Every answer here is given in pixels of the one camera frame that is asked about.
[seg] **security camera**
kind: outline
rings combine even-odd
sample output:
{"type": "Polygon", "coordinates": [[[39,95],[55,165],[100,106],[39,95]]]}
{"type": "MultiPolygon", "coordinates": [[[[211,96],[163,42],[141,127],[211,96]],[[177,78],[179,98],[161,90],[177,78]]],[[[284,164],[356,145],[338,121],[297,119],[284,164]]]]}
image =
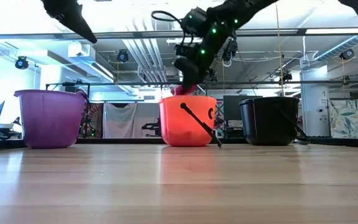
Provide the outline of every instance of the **security camera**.
{"type": "Polygon", "coordinates": [[[27,57],[26,56],[19,56],[19,58],[17,59],[16,63],[15,63],[15,67],[17,69],[27,69],[29,67],[29,62],[27,61],[27,57]]]}
{"type": "Polygon", "coordinates": [[[119,61],[120,63],[125,63],[127,62],[129,59],[129,56],[128,56],[128,53],[127,53],[127,50],[120,50],[118,55],[117,55],[117,61],[119,61]]]}

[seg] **ceiling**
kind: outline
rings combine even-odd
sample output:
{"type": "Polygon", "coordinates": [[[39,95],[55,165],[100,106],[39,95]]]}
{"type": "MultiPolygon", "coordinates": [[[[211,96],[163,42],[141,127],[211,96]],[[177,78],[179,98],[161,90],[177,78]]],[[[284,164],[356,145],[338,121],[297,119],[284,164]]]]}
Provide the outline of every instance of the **ceiling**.
{"type": "MultiPolygon", "coordinates": [[[[59,33],[70,32],[59,23],[54,22],[48,16],[45,16],[41,1],[34,0],[0,0],[0,34],[28,34],[28,33],[59,33]],[[21,9],[21,7],[33,7],[33,11],[21,9]],[[20,8],[13,15],[12,8],[20,8]],[[26,26],[20,26],[20,21],[25,21],[26,26]]],[[[178,26],[169,22],[157,22],[152,20],[149,15],[152,10],[167,10],[178,17],[184,16],[189,9],[195,6],[206,8],[221,4],[222,1],[210,0],[128,0],[128,1],[108,1],[95,2],[92,0],[81,1],[84,4],[83,15],[90,24],[94,32],[118,32],[134,31],[133,22],[141,20],[144,23],[151,22],[155,30],[177,29],[178,26]]],[[[355,12],[346,6],[338,3],[336,0],[281,0],[278,2],[279,24],[281,29],[297,28],[333,28],[333,27],[358,27],[358,17],[355,12]]],[[[243,29],[276,29],[276,7],[275,5],[260,11],[243,29]]],[[[325,52],[351,36],[313,36],[305,37],[305,50],[307,52],[325,52]]],[[[173,62],[176,59],[174,44],[168,44],[167,38],[157,38],[157,45],[167,75],[170,78],[175,74],[173,62]]],[[[217,78],[219,81],[247,81],[248,78],[253,81],[275,79],[278,74],[274,71],[280,67],[279,44],[284,54],[282,63],[291,60],[294,57],[301,57],[303,52],[303,37],[240,37],[237,39],[239,52],[236,58],[249,60],[253,62],[233,61],[229,68],[224,68],[221,63],[214,63],[217,78]]],[[[52,41],[52,40],[10,40],[9,43],[20,49],[48,49],[70,62],[67,57],[68,44],[72,41],[52,41]]],[[[127,49],[121,39],[101,39],[93,45],[104,59],[109,61],[114,70],[111,72],[119,74],[119,80],[122,82],[139,82],[137,76],[138,63],[134,56],[130,54],[129,61],[124,64],[117,64],[116,57],[120,49],[127,49]]],[[[356,58],[344,65],[340,63],[339,58],[327,61],[330,79],[340,78],[344,75],[354,75],[353,79],[358,79],[358,46],[353,48],[356,58]]],[[[89,74],[99,77],[93,69],[86,64],[77,64],[89,74]]],[[[300,70],[298,63],[294,63],[292,70],[300,70]]],[[[94,82],[105,82],[103,78],[94,79],[94,82]]],[[[225,88],[249,88],[249,85],[225,86],[225,88]]],[[[276,87],[273,85],[259,85],[261,87],[276,87]]],[[[114,91],[111,87],[95,88],[97,91],[114,91]]]]}

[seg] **red object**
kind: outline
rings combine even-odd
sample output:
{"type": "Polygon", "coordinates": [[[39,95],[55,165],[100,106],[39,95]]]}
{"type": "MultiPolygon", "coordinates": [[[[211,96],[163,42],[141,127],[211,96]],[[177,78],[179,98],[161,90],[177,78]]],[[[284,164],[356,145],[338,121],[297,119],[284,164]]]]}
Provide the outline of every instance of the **red object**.
{"type": "Polygon", "coordinates": [[[183,96],[183,95],[192,94],[196,89],[197,89],[197,86],[196,86],[196,85],[191,86],[191,88],[188,89],[188,90],[183,89],[183,86],[179,85],[179,86],[176,86],[176,87],[171,91],[171,93],[172,93],[174,96],[183,96]]]}
{"type": "Polygon", "coordinates": [[[214,127],[216,100],[207,96],[173,96],[160,100],[162,139],[171,146],[197,147],[211,142],[211,136],[180,108],[182,103],[211,129],[214,127]]]}

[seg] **black bucket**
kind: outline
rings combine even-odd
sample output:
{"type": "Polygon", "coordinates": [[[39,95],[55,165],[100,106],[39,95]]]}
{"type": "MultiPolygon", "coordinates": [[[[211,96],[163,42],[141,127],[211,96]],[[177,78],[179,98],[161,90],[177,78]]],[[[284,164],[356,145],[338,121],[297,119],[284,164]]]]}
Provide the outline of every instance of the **black bucket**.
{"type": "Polygon", "coordinates": [[[299,99],[266,97],[240,103],[244,136],[260,146],[291,144],[300,130],[297,125],[299,99]]]}

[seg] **white pillar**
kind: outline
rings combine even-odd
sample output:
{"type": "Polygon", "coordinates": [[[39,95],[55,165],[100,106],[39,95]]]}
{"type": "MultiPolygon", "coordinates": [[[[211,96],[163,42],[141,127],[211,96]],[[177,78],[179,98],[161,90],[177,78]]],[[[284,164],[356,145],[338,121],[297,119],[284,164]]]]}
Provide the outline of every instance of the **white pillar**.
{"type": "MultiPolygon", "coordinates": [[[[42,65],[40,77],[40,90],[45,90],[46,84],[62,83],[65,81],[64,68],[59,65],[42,65]]],[[[48,90],[52,90],[55,86],[50,86],[48,90]]],[[[57,86],[55,91],[63,91],[62,86],[57,86]]]]}
{"type": "MultiPolygon", "coordinates": [[[[328,80],[326,64],[311,67],[301,59],[301,81],[328,80]]],[[[303,130],[308,136],[330,136],[327,84],[302,84],[303,130]]]]}

